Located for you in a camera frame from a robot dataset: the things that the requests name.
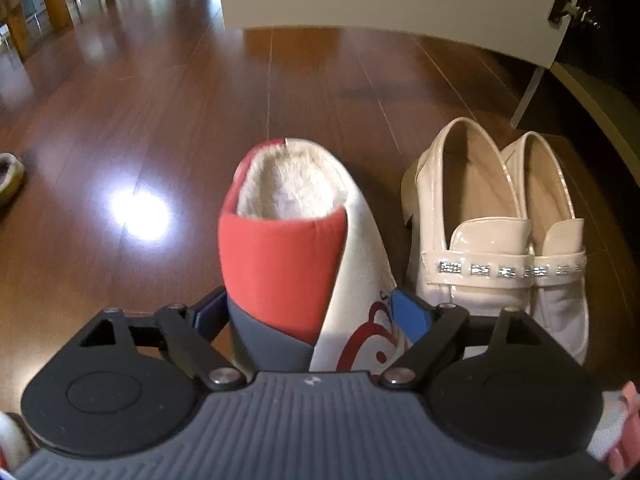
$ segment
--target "silver bolt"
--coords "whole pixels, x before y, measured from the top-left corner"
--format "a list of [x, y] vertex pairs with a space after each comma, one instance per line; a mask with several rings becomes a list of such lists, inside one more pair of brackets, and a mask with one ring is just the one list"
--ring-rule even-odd
[[415, 372], [409, 368], [389, 368], [383, 376], [391, 384], [408, 384], [415, 379]]
[[209, 372], [209, 380], [214, 384], [231, 384], [241, 378], [242, 374], [235, 368], [216, 368]]

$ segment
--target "wooden floor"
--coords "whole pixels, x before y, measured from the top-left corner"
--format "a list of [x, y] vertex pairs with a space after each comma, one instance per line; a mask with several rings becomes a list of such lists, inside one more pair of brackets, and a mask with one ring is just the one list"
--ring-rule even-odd
[[[499, 147], [520, 134], [508, 124], [519, 84], [467, 46], [224, 30], [220, 0], [83, 1], [76, 28], [43, 38], [24, 65], [0, 55], [0, 151], [21, 156], [29, 175], [0, 213], [0, 410], [18, 410], [25, 384], [100, 308], [151, 312], [221, 283], [218, 212], [254, 144], [304, 137], [334, 152], [401, 278], [407, 165], [457, 116]], [[551, 139], [586, 218], [588, 367], [620, 386], [640, 377], [638, 267], [591, 168], [567, 138]], [[124, 228], [133, 193], [155, 213]]]

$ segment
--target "wooden stool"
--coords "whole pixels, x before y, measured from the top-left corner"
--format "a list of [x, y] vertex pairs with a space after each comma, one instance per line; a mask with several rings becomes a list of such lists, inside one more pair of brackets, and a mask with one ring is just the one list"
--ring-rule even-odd
[[9, 33], [15, 49], [18, 51], [18, 56], [24, 60], [29, 53], [30, 42], [21, 1], [23, 0], [0, 0], [0, 24], [6, 23], [9, 27]]

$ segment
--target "shoe tongue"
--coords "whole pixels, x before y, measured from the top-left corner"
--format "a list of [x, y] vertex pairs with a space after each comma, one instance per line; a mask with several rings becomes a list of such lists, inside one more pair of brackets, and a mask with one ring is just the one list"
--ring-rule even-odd
[[476, 218], [462, 222], [451, 235], [449, 249], [467, 253], [526, 254], [529, 220], [512, 217]]
[[542, 256], [579, 253], [582, 250], [584, 220], [575, 218], [553, 224], [546, 232]]

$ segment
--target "door hinge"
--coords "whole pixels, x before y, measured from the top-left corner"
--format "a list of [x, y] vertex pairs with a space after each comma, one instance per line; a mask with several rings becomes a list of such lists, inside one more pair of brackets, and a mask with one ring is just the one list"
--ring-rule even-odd
[[548, 22], [557, 27], [562, 22], [562, 18], [571, 16], [572, 25], [591, 25], [592, 27], [600, 28], [591, 7], [584, 7], [579, 4], [581, 5], [580, 2], [573, 4], [571, 0], [555, 0], [547, 17]]

